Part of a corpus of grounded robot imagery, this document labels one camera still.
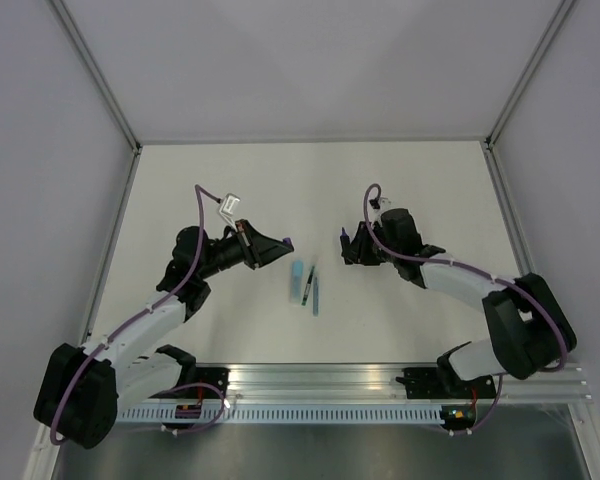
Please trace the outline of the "light blue highlighter cap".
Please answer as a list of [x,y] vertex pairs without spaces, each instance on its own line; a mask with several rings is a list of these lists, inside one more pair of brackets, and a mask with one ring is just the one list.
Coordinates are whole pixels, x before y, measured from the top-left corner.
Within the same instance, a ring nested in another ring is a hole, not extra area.
[[296,278],[303,276],[304,262],[302,260],[294,260],[291,268],[291,275]]

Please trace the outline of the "green pen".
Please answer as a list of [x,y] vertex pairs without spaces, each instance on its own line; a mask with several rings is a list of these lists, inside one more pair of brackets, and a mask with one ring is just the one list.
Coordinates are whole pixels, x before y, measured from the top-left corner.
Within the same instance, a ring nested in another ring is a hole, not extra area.
[[301,305],[304,307],[307,305],[308,302],[308,298],[309,298],[309,294],[311,292],[311,288],[312,288],[312,284],[313,284],[313,280],[314,280],[314,276],[315,276],[315,265],[312,265],[309,269],[309,274],[305,283],[305,287],[304,287],[304,291],[303,291],[303,295],[302,295],[302,299],[301,299]]

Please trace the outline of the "light blue highlighter body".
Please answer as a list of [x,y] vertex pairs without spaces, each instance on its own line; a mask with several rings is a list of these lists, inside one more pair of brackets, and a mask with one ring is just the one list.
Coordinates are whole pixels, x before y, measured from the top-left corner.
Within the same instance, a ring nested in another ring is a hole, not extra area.
[[302,275],[291,275],[290,282],[290,302],[294,305],[300,305],[303,297],[303,276]]

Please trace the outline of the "blue pen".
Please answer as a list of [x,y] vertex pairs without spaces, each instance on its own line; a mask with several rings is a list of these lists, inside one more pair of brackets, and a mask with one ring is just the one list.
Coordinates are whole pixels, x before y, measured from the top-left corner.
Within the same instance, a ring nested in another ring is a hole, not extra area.
[[320,288],[312,285],[312,315],[318,317],[320,313]]

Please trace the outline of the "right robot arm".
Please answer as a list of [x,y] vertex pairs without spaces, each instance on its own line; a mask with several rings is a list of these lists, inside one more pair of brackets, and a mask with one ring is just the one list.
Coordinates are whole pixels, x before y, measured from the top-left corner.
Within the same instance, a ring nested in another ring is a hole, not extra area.
[[403,280],[483,313],[487,339],[461,344],[437,359],[435,382],[446,396],[461,395],[483,376],[508,374],[525,380],[539,371],[558,370],[577,345],[542,276],[497,277],[456,261],[445,249],[423,242],[404,208],[360,222],[354,235],[341,233],[340,245],[347,265],[389,263]]

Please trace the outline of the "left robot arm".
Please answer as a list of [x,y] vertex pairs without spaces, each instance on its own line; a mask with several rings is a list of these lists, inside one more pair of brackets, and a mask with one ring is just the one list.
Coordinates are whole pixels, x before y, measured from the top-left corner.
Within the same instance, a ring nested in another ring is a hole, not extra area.
[[155,295],[140,312],[99,339],[63,343],[51,353],[33,410],[51,443],[93,448],[135,404],[164,391],[191,395],[195,357],[172,345],[154,353],[149,348],[202,308],[211,293],[208,278],[239,264],[257,270],[293,250],[291,239],[267,237],[247,220],[226,227],[220,239],[198,226],[182,229]]

